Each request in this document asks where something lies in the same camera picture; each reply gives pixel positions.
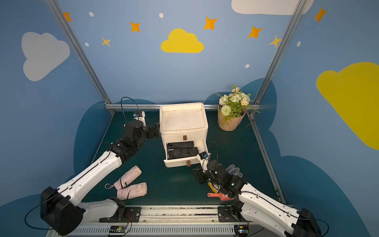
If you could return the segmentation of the white drawer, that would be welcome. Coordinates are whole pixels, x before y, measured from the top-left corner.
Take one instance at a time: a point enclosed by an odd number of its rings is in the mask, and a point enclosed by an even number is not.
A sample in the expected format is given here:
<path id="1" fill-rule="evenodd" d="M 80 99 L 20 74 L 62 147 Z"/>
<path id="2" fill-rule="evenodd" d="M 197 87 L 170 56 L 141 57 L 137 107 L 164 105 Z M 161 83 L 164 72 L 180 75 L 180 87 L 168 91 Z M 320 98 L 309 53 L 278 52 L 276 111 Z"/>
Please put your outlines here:
<path id="1" fill-rule="evenodd" d="M 192 148 L 182 148 L 180 154 L 174 152 L 175 149 L 169 149 L 167 142 L 163 142 L 165 150 L 165 159 L 163 160 L 167 168 L 191 166 L 200 164 L 204 161 L 204 154 L 209 154 L 206 140 L 194 140 Z"/>

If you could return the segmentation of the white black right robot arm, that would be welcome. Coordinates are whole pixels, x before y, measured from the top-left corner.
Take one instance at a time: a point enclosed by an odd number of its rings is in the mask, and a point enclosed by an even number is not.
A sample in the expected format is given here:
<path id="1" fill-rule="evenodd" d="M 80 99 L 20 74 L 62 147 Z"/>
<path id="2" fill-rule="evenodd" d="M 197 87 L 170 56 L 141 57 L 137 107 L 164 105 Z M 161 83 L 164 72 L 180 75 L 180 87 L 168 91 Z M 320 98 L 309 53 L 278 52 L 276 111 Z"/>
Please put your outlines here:
<path id="1" fill-rule="evenodd" d="M 204 159 L 192 173 L 199 184 L 210 183 L 219 194 L 233 199 L 230 210 L 235 218 L 255 222 L 280 237 L 322 236 L 309 210 L 297 210 L 260 192 L 243 179 L 234 165 L 224 168 L 217 160 Z"/>

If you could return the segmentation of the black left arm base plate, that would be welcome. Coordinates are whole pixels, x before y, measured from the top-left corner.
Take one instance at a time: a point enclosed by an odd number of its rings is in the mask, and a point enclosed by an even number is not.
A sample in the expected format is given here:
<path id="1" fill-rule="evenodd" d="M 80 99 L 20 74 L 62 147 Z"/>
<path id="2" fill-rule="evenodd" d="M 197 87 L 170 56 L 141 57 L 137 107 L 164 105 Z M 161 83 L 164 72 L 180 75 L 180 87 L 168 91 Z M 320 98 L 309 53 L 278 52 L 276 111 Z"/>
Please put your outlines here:
<path id="1" fill-rule="evenodd" d="M 100 223 L 121 223 L 121 222 L 129 222 L 132 223 L 139 222 L 141 207 L 137 206 L 127 206 L 120 207 L 117 209 L 116 213 L 112 217 L 108 218 L 100 218 Z"/>

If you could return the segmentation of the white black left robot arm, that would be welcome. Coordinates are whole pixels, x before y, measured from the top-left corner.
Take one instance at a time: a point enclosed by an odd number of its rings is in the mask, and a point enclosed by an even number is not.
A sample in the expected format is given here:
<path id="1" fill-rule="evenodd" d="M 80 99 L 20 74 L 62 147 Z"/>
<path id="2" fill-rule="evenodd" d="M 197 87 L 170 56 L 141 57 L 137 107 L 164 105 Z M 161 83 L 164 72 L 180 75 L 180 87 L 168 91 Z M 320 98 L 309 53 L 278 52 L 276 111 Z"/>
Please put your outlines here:
<path id="1" fill-rule="evenodd" d="M 82 200 L 108 174 L 133 157 L 146 140 L 159 136 L 159 123 L 150 127 L 135 119 L 127 123 L 122 136 L 88 168 L 57 189 L 48 187 L 42 192 L 41 219 L 61 236 L 70 234 L 85 222 L 125 220 L 125 205 L 118 198 L 87 204 Z"/>

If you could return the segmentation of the white three drawer cabinet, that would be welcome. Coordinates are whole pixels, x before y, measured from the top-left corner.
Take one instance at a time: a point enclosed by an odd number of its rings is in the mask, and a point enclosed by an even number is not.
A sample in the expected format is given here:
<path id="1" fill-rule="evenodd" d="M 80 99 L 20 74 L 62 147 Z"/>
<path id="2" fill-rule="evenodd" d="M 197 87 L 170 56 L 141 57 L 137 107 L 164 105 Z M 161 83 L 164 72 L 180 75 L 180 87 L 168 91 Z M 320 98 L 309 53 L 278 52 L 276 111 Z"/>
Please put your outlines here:
<path id="1" fill-rule="evenodd" d="M 207 139 L 208 122 L 203 103 L 162 105 L 159 123 L 163 143 Z"/>

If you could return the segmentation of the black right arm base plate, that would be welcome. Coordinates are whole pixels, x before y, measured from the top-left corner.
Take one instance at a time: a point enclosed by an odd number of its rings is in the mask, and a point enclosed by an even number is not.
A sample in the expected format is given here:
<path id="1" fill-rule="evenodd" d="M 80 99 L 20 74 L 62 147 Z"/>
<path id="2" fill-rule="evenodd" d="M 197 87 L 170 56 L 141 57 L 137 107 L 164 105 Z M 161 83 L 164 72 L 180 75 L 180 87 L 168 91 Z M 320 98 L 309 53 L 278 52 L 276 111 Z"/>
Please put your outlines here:
<path id="1" fill-rule="evenodd" d="M 247 222 L 239 212 L 227 205 L 220 205 L 217 208 L 219 222 Z"/>

